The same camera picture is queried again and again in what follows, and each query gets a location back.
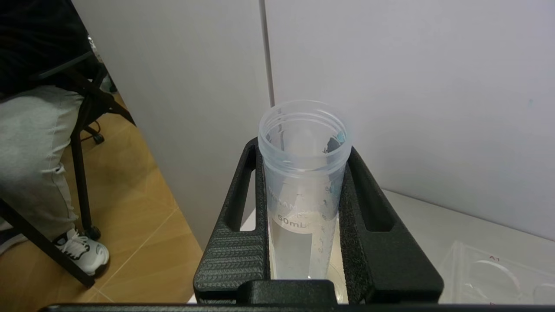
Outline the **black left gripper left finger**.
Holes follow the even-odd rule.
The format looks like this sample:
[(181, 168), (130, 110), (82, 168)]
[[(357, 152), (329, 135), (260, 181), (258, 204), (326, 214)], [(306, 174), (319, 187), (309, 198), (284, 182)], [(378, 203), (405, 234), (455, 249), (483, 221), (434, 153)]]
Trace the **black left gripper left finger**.
[[(255, 228), (241, 231), (251, 175), (255, 175)], [(262, 155), (258, 140), (242, 151), (212, 235), (194, 275), (194, 294), (201, 304), (234, 304), (238, 288), (271, 276), (268, 212)]]

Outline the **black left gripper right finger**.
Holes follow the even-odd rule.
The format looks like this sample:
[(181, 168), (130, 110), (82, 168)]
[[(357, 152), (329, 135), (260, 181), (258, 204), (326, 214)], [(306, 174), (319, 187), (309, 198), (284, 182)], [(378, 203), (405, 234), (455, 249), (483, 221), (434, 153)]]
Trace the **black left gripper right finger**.
[(339, 206), (350, 304), (437, 304), (444, 281), (359, 153), (349, 155)]

